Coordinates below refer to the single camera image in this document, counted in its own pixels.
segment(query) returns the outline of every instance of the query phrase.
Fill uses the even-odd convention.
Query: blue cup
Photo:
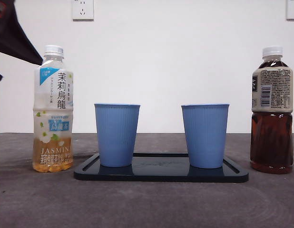
[[[223,165],[229,104],[182,105],[190,165],[215,169]]]
[[[123,167],[132,163],[140,105],[94,104],[101,165]]]

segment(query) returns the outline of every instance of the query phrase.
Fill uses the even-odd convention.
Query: cup rim
[[[216,104],[183,104],[181,105],[181,107],[192,107],[192,106],[202,107],[202,106],[220,106],[220,105],[229,106],[228,103],[216,103]]]
[[[140,104],[94,103],[94,106],[141,106]]]

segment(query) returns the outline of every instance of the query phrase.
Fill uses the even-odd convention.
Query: oolong tea bottle
[[[282,47],[263,49],[253,73],[251,166],[261,172],[292,171],[293,71],[281,61]]]
[[[47,45],[42,66],[35,70],[33,168],[58,172],[73,164],[73,73],[63,49]]]

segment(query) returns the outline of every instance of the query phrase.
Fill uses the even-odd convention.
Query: bottle cap
[[[63,48],[57,45],[46,45],[44,56],[63,57]]]
[[[282,56],[282,46],[270,46],[263,48],[262,58],[265,56]]]

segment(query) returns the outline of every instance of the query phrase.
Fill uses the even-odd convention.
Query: power socket
[[[286,19],[294,20],[294,0],[286,0]]]
[[[73,0],[73,21],[94,20],[94,0]]]

